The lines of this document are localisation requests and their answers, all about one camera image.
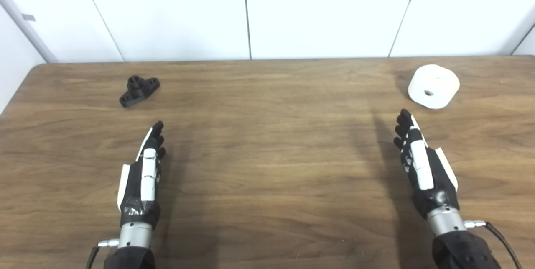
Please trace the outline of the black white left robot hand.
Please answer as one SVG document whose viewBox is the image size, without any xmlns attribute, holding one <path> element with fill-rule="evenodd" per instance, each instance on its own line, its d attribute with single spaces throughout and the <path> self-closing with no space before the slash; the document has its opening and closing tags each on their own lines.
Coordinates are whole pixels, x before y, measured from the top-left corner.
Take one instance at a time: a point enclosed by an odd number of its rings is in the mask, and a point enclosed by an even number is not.
<svg viewBox="0 0 535 269">
<path fill-rule="evenodd" d="M 119 181 L 117 206 L 120 226 L 147 223 L 155 229 L 162 208 L 157 202 L 158 184 L 162 177 L 163 147 L 162 121 L 155 123 L 142 141 L 132 164 L 124 164 Z"/>
</svg>

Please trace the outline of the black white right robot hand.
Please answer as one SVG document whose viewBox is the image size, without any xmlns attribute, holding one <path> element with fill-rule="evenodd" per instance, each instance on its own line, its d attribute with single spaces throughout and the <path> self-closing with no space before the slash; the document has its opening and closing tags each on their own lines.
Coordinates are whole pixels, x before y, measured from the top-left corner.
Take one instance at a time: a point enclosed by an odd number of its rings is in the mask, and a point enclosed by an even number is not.
<svg viewBox="0 0 535 269">
<path fill-rule="evenodd" d="M 440 148 L 428 146 L 416 118 L 401 109 L 396 118 L 394 145 L 412 187 L 412 202 L 423 217 L 438 208 L 460 209 L 457 179 Z"/>
</svg>

